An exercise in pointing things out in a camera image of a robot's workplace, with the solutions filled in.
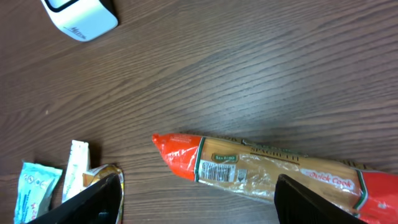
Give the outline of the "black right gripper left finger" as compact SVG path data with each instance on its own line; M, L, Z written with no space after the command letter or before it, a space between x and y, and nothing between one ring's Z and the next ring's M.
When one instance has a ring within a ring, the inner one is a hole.
M121 199L119 176L110 174L29 224L116 224Z

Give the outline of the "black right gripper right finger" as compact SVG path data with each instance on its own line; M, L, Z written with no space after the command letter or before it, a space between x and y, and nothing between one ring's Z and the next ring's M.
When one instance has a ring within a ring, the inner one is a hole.
M333 177L331 174L322 174L322 176L328 176L325 179L321 179L319 176L320 174L317 174L317 177L310 177L315 181L313 185L324 183L341 191L354 190L355 184L351 179L341 179ZM359 174L359 184L361 196L353 207L355 210L362 209L369 197L368 186L363 179L363 174ZM280 223L366 223L286 174L278 176L274 204Z

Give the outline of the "green tea packet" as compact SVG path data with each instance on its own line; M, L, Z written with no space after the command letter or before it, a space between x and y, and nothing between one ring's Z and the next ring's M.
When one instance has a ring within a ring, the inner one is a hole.
M105 164L94 169L84 171L82 174L83 186L85 189L95 185L101 180L107 179L110 175L117 176L118 184L115 190L116 193L116 205L118 208L118 214L116 220L111 223L122 224L123 223L123 207L124 207L124 174L123 171L113 164Z

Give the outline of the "white cream tube gold cap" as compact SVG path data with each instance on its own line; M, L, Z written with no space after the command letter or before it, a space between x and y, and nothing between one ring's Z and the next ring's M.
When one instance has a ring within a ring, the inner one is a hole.
M83 173L89 169L89 144L83 141L72 140L67 171L63 184L62 203L71 199L85 189L83 186Z

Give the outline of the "teal wet wipes pack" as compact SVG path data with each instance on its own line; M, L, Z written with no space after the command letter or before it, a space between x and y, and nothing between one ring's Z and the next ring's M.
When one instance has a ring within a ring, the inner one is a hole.
M24 162L17 186L14 223L29 223L49 210L52 192L63 170Z

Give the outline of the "spaghetti pack with red ends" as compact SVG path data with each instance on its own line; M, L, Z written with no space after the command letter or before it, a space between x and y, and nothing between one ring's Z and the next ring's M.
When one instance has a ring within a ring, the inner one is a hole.
M184 179L272 201L285 174L367 223L397 223L397 175L364 164L296 154L243 139L153 134L170 170Z

